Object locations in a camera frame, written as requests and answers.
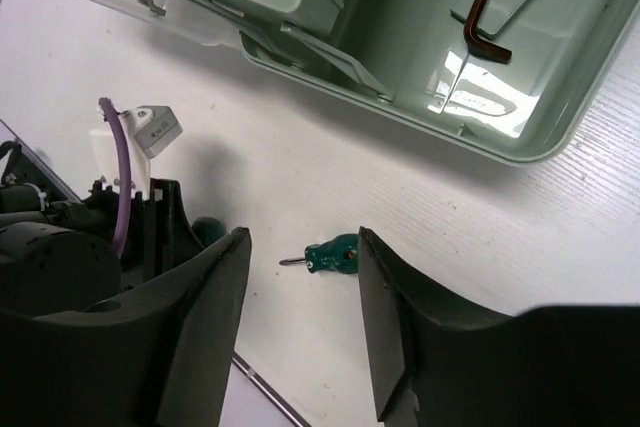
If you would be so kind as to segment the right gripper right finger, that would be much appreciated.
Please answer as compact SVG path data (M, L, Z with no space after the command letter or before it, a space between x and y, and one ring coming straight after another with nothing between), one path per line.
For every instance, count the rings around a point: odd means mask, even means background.
M386 426L635 426L639 310L548 305L515 316L426 276L359 232L359 292Z

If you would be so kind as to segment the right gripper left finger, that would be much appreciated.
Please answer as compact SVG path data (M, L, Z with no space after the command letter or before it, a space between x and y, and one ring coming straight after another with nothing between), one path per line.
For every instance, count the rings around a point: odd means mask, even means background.
M241 227L85 310L3 311L2 424L218 425L250 259Z

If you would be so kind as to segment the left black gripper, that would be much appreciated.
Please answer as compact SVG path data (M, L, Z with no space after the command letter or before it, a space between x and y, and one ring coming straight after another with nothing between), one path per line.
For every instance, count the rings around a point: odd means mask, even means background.
M118 197L111 187L95 181L84 199L91 219L89 232L108 243L113 240ZM152 178L149 199L137 192L131 201L128 238L120 258L122 287L149 281L203 249L187 219L179 182Z

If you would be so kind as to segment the green stubby screwdriver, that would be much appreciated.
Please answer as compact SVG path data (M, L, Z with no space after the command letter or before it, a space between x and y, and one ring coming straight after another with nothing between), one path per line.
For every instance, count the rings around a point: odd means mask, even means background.
M357 234L340 234L324 243L307 246L302 257L283 259L279 265L304 264L311 274L336 272L355 275L358 273L358 245Z
M204 248L215 244L227 234L225 224L212 217L200 217L196 219L191 229Z

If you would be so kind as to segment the green plastic toolbox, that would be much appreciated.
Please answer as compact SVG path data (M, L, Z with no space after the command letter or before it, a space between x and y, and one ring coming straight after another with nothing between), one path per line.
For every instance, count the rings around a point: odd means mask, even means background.
M561 150L639 0L91 0L504 163Z

